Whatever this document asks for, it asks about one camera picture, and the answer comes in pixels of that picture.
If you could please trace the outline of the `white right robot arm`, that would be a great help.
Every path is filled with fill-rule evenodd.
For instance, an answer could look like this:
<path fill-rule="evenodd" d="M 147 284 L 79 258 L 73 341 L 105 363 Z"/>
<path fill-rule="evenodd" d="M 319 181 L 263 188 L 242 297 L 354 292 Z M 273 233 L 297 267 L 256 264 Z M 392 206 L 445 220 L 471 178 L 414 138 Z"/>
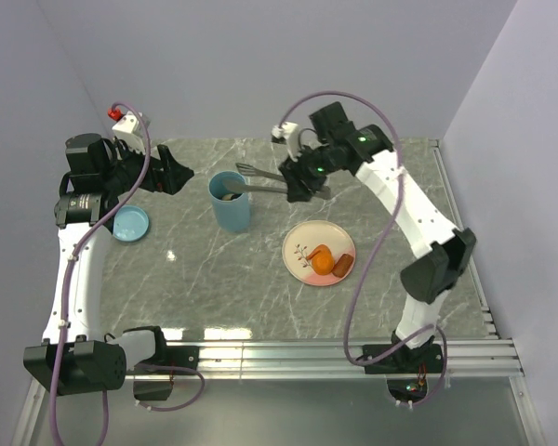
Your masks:
<path fill-rule="evenodd" d="M 404 310 L 392 334 L 392 355 L 405 372 L 423 363 L 438 329 L 440 310 L 466 271 L 476 245 L 472 230 L 460 229 L 436 207 L 403 162 L 401 142 L 393 126 L 356 127 L 340 102 L 309 117 L 319 143 L 312 149 L 300 142 L 300 128 L 282 118 L 272 128 L 272 142 L 287 149 L 279 170 L 291 203 L 308 202 L 327 177 L 347 171 L 366 186 L 390 214 L 375 246 L 380 248 L 393 227 L 404 234 L 414 260 L 400 273 L 406 293 Z"/>

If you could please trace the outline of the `steel serving tongs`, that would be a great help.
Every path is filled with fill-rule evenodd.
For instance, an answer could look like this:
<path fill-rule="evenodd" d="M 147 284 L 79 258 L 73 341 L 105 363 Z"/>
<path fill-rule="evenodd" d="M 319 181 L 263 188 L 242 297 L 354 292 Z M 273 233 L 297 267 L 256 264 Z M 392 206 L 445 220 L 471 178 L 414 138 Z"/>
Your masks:
<path fill-rule="evenodd" d="M 246 184 L 250 189 L 263 188 L 277 193 L 287 192 L 287 182 L 281 174 L 261 170 L 246 163 L 236 163 L 235 167 L 236 171 L 246 178 Z"/>

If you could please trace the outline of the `light blue cylindrical container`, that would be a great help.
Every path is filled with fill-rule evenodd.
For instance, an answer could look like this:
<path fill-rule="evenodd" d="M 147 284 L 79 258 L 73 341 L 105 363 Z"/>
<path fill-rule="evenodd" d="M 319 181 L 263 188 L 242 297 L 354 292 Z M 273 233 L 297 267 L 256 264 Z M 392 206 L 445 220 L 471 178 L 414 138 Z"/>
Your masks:
<path fill-rule="evenodd" d="M 232 192 L 224 180 L 235 180 L 246 185 L 246 179 L 233 171 L 222 171 L 213 176 L 208 183 L 208 192 L 211 197 L 212 208 L 219 226 L 230 232 L 240 232 L 250 224 L 250 202 L 246 193 Z M 221 198 L 230 193 L 240 194 L 232 201 L 222 201 Z"/>

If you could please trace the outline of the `brown grilled meat piece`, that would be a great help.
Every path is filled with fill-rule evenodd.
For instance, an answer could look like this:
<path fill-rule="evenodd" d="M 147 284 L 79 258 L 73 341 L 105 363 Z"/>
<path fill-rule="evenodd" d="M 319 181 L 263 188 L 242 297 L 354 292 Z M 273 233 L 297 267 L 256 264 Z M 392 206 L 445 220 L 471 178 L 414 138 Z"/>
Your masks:
<path fill-rule="evenodd" d="M 335 263 L 331 273 L 337 278 L 343 278 L 348 274 L 353 262 L 354 257 L 352 255 L 343 254 Z"/>

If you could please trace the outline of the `light blue round lid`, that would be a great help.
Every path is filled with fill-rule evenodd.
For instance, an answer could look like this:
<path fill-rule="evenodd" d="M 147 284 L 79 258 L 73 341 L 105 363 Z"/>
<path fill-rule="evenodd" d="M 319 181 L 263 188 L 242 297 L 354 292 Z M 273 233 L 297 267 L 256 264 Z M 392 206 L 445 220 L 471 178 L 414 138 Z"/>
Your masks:
<path fill-rule="evenodd" d="M 113 237 L 124 243 L 142 239 L 149 231 L 150 219 L 147 213 L 135 205 L 120 208 L 113 221 Z"/>

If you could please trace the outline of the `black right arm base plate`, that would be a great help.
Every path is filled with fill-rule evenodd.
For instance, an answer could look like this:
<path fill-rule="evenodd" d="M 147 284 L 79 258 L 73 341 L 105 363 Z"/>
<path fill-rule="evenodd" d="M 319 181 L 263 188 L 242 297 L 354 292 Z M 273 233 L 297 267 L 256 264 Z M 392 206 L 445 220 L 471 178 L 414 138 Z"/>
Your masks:
<path fill-rule="evenodd" d="M 439 374 L 444 365 L 444 353 L 438 344 L 416 349 L 402 346 L 380 362 L 366 365 L 366 374 Z"/>

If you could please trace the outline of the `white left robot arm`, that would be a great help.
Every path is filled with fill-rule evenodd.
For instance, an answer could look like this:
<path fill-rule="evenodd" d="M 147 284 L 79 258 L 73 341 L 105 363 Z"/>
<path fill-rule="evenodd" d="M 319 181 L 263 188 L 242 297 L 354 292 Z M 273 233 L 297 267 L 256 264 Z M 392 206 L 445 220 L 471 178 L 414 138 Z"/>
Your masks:
<path fill-rule="evenodd" d="M 173 195 L 194 175 L 166 145 L 147 158 L 123 139 L 95 133 L 69 138 L 65 155 L 69 170 L 54 208 L 60 243 L 54 302 L 40 345 L 23 354 L 24 368 L 56 396 L 116 390 L 137 365 L 149 374 L 167 367 L 170 352 L 158 326 L 106 340 L 100 326 L 103 267 L 120 196 L 134 185 Z"/>

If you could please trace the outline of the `orange fried shrimp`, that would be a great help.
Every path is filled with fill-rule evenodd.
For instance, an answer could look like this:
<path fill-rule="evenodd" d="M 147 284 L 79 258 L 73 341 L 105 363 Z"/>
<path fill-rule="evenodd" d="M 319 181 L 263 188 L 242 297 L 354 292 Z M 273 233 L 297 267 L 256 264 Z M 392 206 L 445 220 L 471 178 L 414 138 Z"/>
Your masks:
<path fill-rule="evenodd" d="M 316 246 L 307 256 L 307 260 L 312 260 L 316 256 L 332 256 L 330 249 L 325 244 Z"/>

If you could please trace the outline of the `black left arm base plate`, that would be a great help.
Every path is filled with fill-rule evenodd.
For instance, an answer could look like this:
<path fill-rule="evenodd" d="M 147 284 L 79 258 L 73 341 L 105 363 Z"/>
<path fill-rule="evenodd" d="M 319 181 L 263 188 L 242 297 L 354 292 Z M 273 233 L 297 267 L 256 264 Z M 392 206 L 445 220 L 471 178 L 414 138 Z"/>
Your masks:
<path fill-rule="evenodd" d="M 166 346 L 137 364 L 145 372 L 188 375 L 197 370 L 200 348 L 196 345 Z"/>

